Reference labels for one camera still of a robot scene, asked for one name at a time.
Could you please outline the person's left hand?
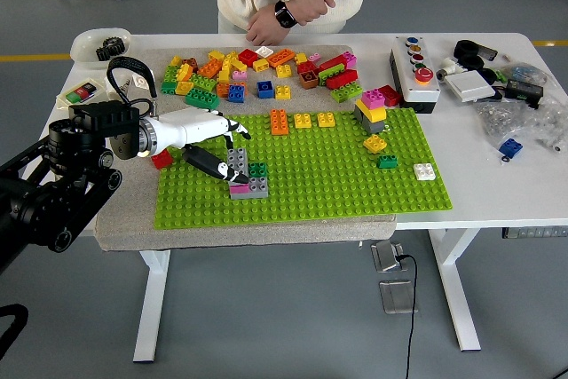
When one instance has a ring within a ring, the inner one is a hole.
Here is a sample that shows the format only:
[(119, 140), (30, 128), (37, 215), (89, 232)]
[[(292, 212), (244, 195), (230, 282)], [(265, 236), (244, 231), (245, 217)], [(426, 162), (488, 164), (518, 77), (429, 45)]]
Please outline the person's left hand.
[(273, 9), (263, 8), (253, 15), (248, 23), (246, 40), (254, 46), (274, 46), (280, 44), (289, 34), (277, 21)]

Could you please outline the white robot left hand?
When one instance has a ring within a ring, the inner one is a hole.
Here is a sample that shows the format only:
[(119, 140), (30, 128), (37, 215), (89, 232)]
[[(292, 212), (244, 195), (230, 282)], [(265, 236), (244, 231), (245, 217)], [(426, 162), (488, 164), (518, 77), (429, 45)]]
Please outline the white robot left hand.
[(226, 147), (233, 148), (233, 132), (251, 139), (249, 131), (217, 110), (188, 107), (162, 114), (159, 119), (147, 118), (141, 122), (146, 127), (147, 146), (150, 155), (161, 153), (173, 146), (184, 149), (183, 159), (213, 178), (238, 184), (247, 184), (249, 178), (196, 143), (223, 136)]

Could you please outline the person's right hand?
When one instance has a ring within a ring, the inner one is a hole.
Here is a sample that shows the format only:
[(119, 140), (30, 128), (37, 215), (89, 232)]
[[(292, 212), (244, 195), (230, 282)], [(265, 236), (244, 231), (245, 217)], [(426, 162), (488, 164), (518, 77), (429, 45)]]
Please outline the person's right hand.
[(290, 0), (288, 9), (300, 26), (306, 26), (335, 7), (335, 0)]

